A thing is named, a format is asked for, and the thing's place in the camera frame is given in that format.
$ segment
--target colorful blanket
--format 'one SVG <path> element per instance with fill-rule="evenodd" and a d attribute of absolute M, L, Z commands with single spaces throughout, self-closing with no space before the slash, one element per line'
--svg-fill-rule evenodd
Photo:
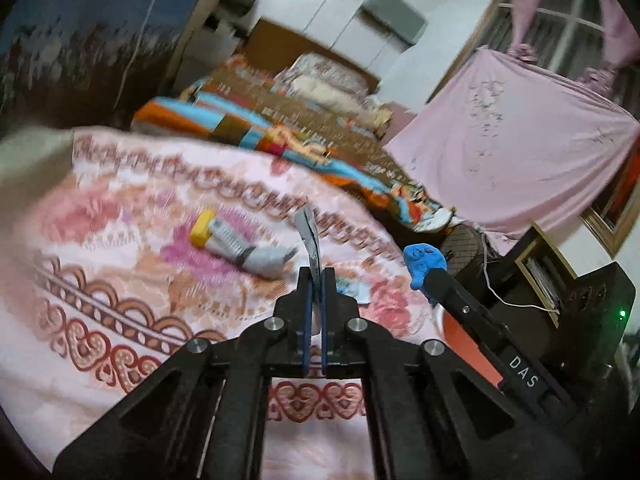
<path fill-rule="evenodd" d="M 235 77 L 229 73 L 227 80 Z M 254 96 L 249 103 L 251 107 L 246 108 L 243 105 L 249 98 L 239 105 L 206 91 L 212 85 L 211 82 L 200 85 L 189 94 L 188 101 L 153 99 L 136 113 L 132 129 L 150 134 L 203 137 L 270 153 L 282 158 L 284 164 L 286 161 L 301 164 L 356 196 L 369 208 L 388 211 L 416 232 L 437 232 L 449 224 L 452 211 L 431 200 L 424 187 L 409 179 L 374 140 L 348 132 L 335 122 L 318 128 L 312 121 L 305 121 L 308 113 L 302 111 L 297 113 L 295 125 L 286 126 L 282 123 L 284 116 L 265 107 L 264 100 Z M 260 87 L 251 88 L 257 92 L 255 95 L 261 95 Z M 287 107 L 302 106 L 292 98 L 267 94 Z M 310 126 L 297 128 L 302 122 Z M 367 160 L 365 153 L 380 164 Z"/>
<path fill-rule="evenodd" d="M 269 317 L 307 264 L 292 216 L 311 195 L 323 263 L 370 287 L 361 316 L 412 342 L 441 338 L 389 235 L 316 174 L 193 139 L 78 129 L 72 173 L 16 225 L 34 286 L 17 286 L 0 253 L 0 403 L 36 457 L 51 468 L 192 336 L 225 340 Z M 298 247 L 283 279 L 194 250 L 205 208 L 257 244 Z M 261 478 L 373 479 L 360 381 L 316 378 L 314 359 L 312 378 L 273 380 Z"/>

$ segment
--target bed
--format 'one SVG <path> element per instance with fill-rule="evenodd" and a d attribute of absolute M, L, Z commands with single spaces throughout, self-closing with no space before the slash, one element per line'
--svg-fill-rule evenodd
<path fill-rule="evenodd" d="M 383 149 L 374 132 L 367 130 L 364 119 L 290 93 L 291 80 L 312 79 L 298 69 L 302 58 L 317 58 L 319 53 L 330 58 L 314 60 L 313 73 L 324 71 L 330 84 L 321 81 L 311 91 L 347 94 L 347 86 L 360 85 L 357 93 L 351 90 L 349 98 L 362 98 L 377 86 L 375 78 L 362 69 L 354 70 L 348 60 L 260 20 L 242 56 L 233 56 L 182 92 L 179 99 L 153 99 L 136 113 L 132 129 L 196 136 L 271 153 L 315 171 L 326 182 L 356 196 L 387 228 L 395 222 L 410 232 L 442 231 L 454 220 L 454 209 L 433 201 L 424 186 L 412 180 Z M 344 66 L 335 65 L 336 59 Z M 376 117 L 385 115 L 382 108 L 374 109 Z"/>
<path fill-rule="evenodd" d="M 271 315 L 306 264 L 292 215 L 307 199 L 323 263 L 369 285 L 361 315 L 412 342 L 442 338 L 388 233 L 314 172 L 102 127 L 77 129 L 73 150 L 72 171 L 14 225 L 30 280 L 0 262 L 0 404 L 47 468 L 189 338 L 233 338 Z M 260 244 L 299 247 L 283 279 L 194 250 L 187 234 L 204 208 Z M 275 379 L 268 418 L 263 479 L 373 478 L 359 381 Z"/>

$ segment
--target cable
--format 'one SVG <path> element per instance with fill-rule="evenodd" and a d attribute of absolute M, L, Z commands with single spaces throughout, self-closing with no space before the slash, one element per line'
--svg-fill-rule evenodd
<path fill-rule="evenodd" d="M 484 278 L 486 280 L 486 286 L 494 294 L 494 296 L 496 298 L 498 298 L 498 300 L 500 302 L 502 302 L 503 304 L 505 304 L 507 306 L 517 306 L 519 308 L 536 308 L 538 310 L 544 310 L 545 312 L 553 312 L 554 314 L 557 314 L 559 316 L 560 312 L 558 310 L 556 310 L 556 309 L 549 310 L 548 308 L 545 308 L 545 307 L 539 306 L 539 305 L 518 305 L 518 304 L 514 304 L 514 303 L 507 303 L 500 296 L 498 296 L 498 293 L 493 289 L 493 287 L 491 286 L 491 283 L 489 282 L 489 273 L 486 270 L 487 265 L 488 265 L 488 261 L 487 261 L 488 249 L 486 247 L 486 241 L 485 241 L 486 232 L 484 231 L 482 226 L 479 226 L 479 225 L 476 224 L 474 227 L 477 230 L 480 231 L 480 239 L 482 240 L 482 249 L 483 249 L 483 252 L 484 252 L 483 258 L 482 258 L 482 272 L 484 272 Z"/>
<path fill-rule="evenodd" d="M 156 0 L 151 0 L 149 6 L 146 10 L 145 19 L 142 21 L 142 26 L 140 27 L 140 33 L 138 34 L 138 40 L 136 41 L 136 47 L 133 49 L 133 54 L 131 54 L 131 59 L 127 63 L 127 66 L 122 73 L 122 79 L 120 80 L 120 89 L 118 90 L 118 95 L 116 97 L 116 101 L 113 104 L 113 110 L 116 109 L 118 103 L 120 102 L 120 98 L 122 97 L 122 91 L 124 90 L 124 83 L 127 81 L 127 74 L 129 73 L 129 69 L 133 65 L 133 62 L 136 60 L 136 56 L 138 55 L 138 51 L 140 50 L 140 44 L 142 44 L 142 36 L 145 33 L 146 22 L 149 21 L 149 16 L 151 16 L 151 10 L 154 8 L 156 4 Z"/>

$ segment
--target silver bolt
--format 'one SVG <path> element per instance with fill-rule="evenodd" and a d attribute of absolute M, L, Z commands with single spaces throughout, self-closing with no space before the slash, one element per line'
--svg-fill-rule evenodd
<path fill-rule="evenodd" d="M 354 332 L 364 332 L 367 329 L 367 322 L 361 317 L 352 317 L 347 326 Z"/>
<path fill-rule="evenodd" d="M 284 326 L 284 321 L 279 317 L 270 317 L 264 322 L 264 327 L 272 332 L 277 332 Z"/>
<path fill-rule="evenodd" d="M 438 356 L 444 354 L 444 344 L 437 339 L 429 339 L 424 344 L 424 350 L 429 355 Z"/>
<path fill-rule="evenodd" d="M 209 346 L 209 341 L 201 337 L 192 339 L 187 343 L 187 350 L 192 354 L 202 354 Z"/>

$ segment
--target blue object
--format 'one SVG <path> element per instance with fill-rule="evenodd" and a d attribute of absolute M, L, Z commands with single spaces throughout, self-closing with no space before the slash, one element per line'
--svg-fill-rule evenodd
<path fill-rule="evenodd" d="M 402 254 L 404 255 L 404 263 L 411 274 L 411 289 L 420 290 L 427 297 L 429 303 L 433 304 L 431 298 L 422 288 L 422 284 L 431 269 L 447 270 L 447 261 L 444 256 L 429 244 L 408 245 Z"/>

